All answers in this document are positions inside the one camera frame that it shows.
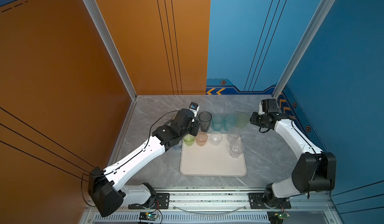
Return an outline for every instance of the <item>green plastic cup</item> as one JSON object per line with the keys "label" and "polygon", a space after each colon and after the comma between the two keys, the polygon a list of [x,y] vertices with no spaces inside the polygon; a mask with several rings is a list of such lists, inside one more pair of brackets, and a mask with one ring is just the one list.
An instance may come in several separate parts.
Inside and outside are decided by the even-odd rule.
{"label": "green plastic cup", "polygon": [[241,112],[237,115],[237,128],[245,128],[247,126],[247,124],[249,123],[249,119],[251,118],[250,115],[248,115],[247,113],[244,113],[244,112]]}
{"label": "green plastic cup", "polygon": [[188,135],[184,136],[183,140],[184,140],[185,145],[191,146],[195,142],[195,137],[191,134],[188,134]]}

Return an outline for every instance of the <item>marble table surface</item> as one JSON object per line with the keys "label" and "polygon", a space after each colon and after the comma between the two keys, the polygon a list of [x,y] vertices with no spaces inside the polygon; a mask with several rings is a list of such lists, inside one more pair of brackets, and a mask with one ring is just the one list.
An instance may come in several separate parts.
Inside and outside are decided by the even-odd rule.
{"label": "marble table surface", "polygon": [[[258,110],[261,100],[269,95],[148,95],[138,96],[118,159],[136,149],[148,138],[150,126],[164,113],[188,108],[191,102],[199,104],[200,111],[226,115]],[[163,125],[175,113],[162,118],[153,129]],[[297,159],[295,154],[275,131],[260,133],[250,123],[242,130],[245,145],[247,174],[243,177],[185,176],[180,172],[181,149],[171,148],[139,170],[126,184],[150,183],[156,188],[170,187],[265,187],[269,183],[288,178]]]}

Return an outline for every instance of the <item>white tray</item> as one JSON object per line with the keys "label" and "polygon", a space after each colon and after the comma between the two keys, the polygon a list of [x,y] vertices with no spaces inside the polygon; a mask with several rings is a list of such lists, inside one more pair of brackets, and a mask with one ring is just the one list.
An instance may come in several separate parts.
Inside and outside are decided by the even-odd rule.
{"label": "white tray", "polygon": [[196,140],[191,146],[183,143],[180,172],[186,176],[245,176],[247,167],[244,154],[238,158],[229,155],[227,134],[223,134],[223,140],[218,146],[211,145],[210,133],[207,135],[208,140],[204,146],[199,146]]}

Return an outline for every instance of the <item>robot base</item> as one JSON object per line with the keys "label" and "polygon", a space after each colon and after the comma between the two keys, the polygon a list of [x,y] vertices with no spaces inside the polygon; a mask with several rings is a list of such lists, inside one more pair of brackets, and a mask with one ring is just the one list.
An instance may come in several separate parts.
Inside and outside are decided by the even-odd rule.
{"label": "robot base", "polygon": [[[156,193],[156,200],[159,201],[159,209],[168,209],[168,203],[169,203],[169,193]],[[155,202],[152,207],[149,209],[156,209],[157,203]],[[142,210],[142,209],[148,209],[143,207],[140,204],[132,204],[128,206],[128,209],[131,210]]]}
{"label": "robot base", "polygon": [[251,209],[291,209],[288,198],[276,198],[272,191],[272,184],[268,184],[264,193],[248,193]]}

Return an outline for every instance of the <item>blue wall panel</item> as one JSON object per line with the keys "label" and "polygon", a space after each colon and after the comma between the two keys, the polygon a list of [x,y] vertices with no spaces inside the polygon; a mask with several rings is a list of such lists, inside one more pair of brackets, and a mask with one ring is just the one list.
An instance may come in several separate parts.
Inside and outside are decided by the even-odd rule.
{"label": "blue wall panel", "polygon": [[275,85],[319,3],[211,0],[207,78],[228,79],[239,91]]}
{"label": "blue wall panel", "polygon": [[[382,194],[380,188],[372,191],[374,186],[349,190],[384,179],[384,112],[378,108],[384,102],[383,9],[383,0],[336,0],[288,82],[319,138],[337,158],[332,192],[336,204],[353,201],[353,193],[355,200]],[[360,210],[383,206],[382,198],[337,207],[341,213],[354,211],[342,215],[346,223],[362,223],[365,213],[383,209]]]}

